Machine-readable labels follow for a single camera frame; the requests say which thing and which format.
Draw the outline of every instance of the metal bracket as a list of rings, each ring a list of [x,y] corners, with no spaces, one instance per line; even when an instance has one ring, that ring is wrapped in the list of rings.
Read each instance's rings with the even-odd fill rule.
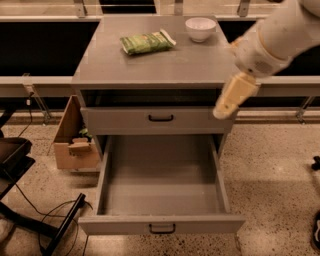
[[[40,108],[43,116],[44,116],[44,120],[43,120],[43,124],[46,125],[49,120],[52,118],[49,108],[47,107],[47,104],[44,102],[44,100],[39,96],[39,93],[37,92],[35,86],[32,83],[32,78],[30,76],[29,73],[24,73],[22,76],[22,84],[25,88],[25,90],[28,93],[28,96],[30,98],[35,99],[35,101],[38,104],[38,107]]]
[[[238,7],[238,15],[239,17],[246,17],[249,11],[250,0],[240,0],[240,4]]]
[[[183,0],[174,1],[174,15],[176,16],[183,15]]]
[[[310,107],[314,99],[315,99],[314,96],[310,96],[306,98],[302,103],[299,111],[296,113],[296,117],[301,124],[306,124],[305,120],[303,119],[303,115],[304,115],[304,112],[306,112],[307,108]]]
[[[74,0],[74,5],[76,7],[76,14],[79,18],[84,18],[87,16],[87,9],[83,0]]]

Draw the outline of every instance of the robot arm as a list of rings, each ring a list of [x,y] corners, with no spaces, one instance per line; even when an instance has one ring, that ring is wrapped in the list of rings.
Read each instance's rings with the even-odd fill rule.
[[[231,44],[240,72],[224,85],[213,115],[229,117],[256,95],[256,78],[285,69],[296,56],[316,45],[320,45],[320,0],[284,1]]]

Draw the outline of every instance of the cardboard box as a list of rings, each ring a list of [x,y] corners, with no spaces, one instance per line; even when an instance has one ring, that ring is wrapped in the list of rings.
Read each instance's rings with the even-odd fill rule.
[[[58,169],[97,168],[100,157],[96,145],[86,139],[74,139],[82,125],[79,100],[71,96],[53,142]]]

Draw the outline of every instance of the closed drawer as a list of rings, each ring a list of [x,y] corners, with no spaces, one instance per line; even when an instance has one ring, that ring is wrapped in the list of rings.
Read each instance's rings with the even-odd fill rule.
[[[95,135],[228,133],[235,116],[218,120],[212,107],[82,108]]]
[[[109,136],[89,235],[236,232],[212,135]]]

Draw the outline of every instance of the black chair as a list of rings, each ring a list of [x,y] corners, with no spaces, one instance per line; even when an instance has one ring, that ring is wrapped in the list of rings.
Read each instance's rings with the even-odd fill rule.
[[[0,132],[4,123],[9,120],[13,112],[5,111],[0,117]],[[27,154],[31,150],[32,144],[24,138],[3,138],[0,134],[0,200],[10,191],[15,183],[28,171],[35,163],[35,160]],[[62,221],[60,227],[54,227],[38,220],[20,215],[12,211],[9,207],[0,201],[0,215],[7,220],[12,221],[15,225],[27,228],[34,232],[40,233],[51,238],[47,248],[41,251],[42,255],[52,255],[55,248],[59,244],[62,236],[73,220],[79,208],[85,204],[85,195],[80,194],[70,209],[69,213]]]

